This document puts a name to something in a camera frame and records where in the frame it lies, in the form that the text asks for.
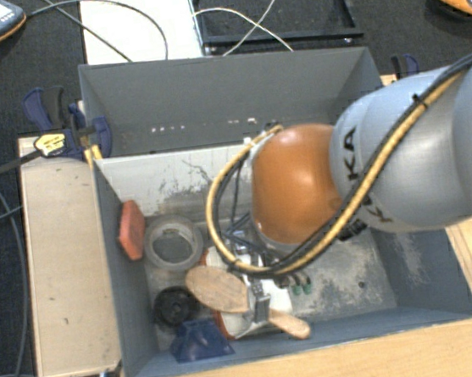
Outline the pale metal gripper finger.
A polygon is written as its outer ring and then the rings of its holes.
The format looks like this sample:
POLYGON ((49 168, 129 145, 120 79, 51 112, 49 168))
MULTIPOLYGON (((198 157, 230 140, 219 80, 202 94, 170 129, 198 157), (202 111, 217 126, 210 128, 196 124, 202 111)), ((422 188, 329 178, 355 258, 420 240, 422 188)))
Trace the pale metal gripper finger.
POLYGON ((262 282, 252 283, 251 292, 253 293, 254 299, 253 321, 256 324, 265 323, 269 320, 268 317, 271 297, 264 291, 262 282))

